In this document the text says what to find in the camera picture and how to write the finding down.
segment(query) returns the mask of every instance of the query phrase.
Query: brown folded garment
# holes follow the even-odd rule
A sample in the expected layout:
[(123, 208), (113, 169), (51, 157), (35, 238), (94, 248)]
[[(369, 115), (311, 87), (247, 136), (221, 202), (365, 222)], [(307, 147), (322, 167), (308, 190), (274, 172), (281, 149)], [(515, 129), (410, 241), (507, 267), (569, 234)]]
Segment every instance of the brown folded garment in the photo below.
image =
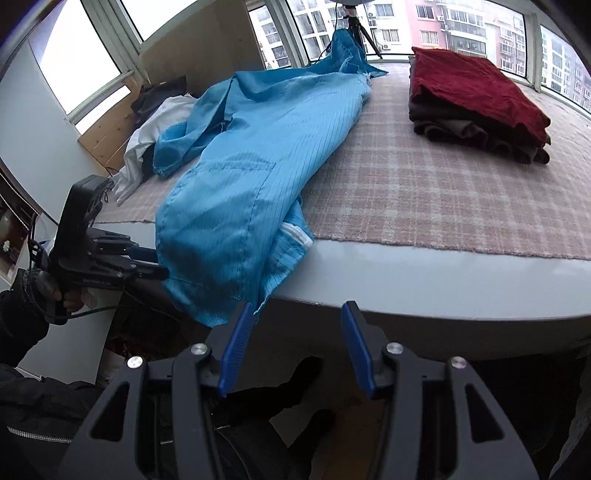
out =
[[(414, 58), (410, 58), (411, 80)], [(430, 141), (450, 142), (480, 148), (518, 163), (546, 164), (550, 156), (539, 147), (537, 139), (525, 129), (511, 128), (497, 120), (485, 117), (435, 96), (423, 94), (428, 102), (416, 102), (409, 95), (408, 117), (414, 123), (414, 132)], [(546, 143), (551, 139), (546, 135)]]

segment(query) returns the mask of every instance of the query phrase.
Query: silver bolt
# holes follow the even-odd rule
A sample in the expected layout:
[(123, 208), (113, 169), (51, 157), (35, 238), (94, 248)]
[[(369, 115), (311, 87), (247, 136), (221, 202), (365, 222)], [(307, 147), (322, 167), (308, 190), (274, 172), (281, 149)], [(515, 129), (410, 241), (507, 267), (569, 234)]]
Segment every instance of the silver bolt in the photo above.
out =
[(129, 368), (139, 368), (144, 363), (144, 359), (140, 356), (133, 356), (129, 360), (127, 360), (127, 366)]
[(195, 343), (191, 346), (191, 353), (193, 355), (204, 355), (207, 353), (207, 345), (205, 343)]
[(449, 361), (452, 365), (453, 368), (466, 368), (466, 366), (468, 365), (468, 362), (466, 362), (466, 359), (464, 357), (461, 356), (453, 356), (450, 358)]
[(386, 345), (386, 350), (392, 355), (400, 355), (402, 352), (404, 352), (404, 347), (399, 343), (392, 342)]

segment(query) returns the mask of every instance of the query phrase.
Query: jacket zipper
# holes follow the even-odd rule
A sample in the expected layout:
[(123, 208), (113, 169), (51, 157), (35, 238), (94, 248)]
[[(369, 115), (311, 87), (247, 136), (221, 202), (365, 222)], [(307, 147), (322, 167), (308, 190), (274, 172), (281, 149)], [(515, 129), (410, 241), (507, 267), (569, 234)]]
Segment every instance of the jacket zipper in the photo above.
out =
[[(64, 437), (50, 437), (49, 435), (39, 435), (38, 433), (29, 433), (23, 432), (22, 430), (13, 429), (12, 427), (7, 427), (8, 431), (17, 437), (23, 437), (30, 440), (39, 440), (41, 442), (49, 442), (49, 443), (72, 443), (72, 439), (67, 439)], [(170, 445), (172, 444), (172, 440), (162, 440), (160, 445)]]

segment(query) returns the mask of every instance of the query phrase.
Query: red folded cloth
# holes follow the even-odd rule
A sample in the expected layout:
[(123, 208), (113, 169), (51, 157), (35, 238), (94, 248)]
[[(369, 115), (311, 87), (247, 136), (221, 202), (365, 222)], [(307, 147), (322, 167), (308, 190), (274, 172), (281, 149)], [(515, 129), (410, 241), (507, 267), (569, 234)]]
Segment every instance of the red folded cloth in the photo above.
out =
[(413, 47), (415, 71), (411, 98), (421, 101), (425, 90), (432, 95), (502, 122), (522, 125), (539, 147), (546, 143), (550, 119), (488, 59), (450, 50)]

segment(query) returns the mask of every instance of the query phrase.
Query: blue gripper pad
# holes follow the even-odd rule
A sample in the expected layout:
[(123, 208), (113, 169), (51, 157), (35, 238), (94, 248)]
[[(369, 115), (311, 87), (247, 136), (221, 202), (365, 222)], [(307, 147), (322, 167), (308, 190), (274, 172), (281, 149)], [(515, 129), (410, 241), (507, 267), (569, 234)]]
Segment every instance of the blue gripper pad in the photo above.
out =
[(367, 393), (369, 398), (373, 398), (376, 391), (376, 384), (374, 381), (372, 358), (367, 344), (363, 339), (358, 320), (355, 318), (356, 316), (360, 322), (365, 324), (365, 319), (359, 311), (357, 304), (354, 301), (348, 301), (340, 310), (340, 326), (343, 330), (351, 363), (353, 363), (357, 384), (361, 390)]
[(220, 380), (217, 384), (217, 391), (223, 398), (232, 390), (238, 377), (248, 339), (255, 324), (253, 313), (252, 305), (245, 303), (242, 311), (238, 313), (238, 319), (230, 320), (235, 322), (235, 327), (220, 362)]

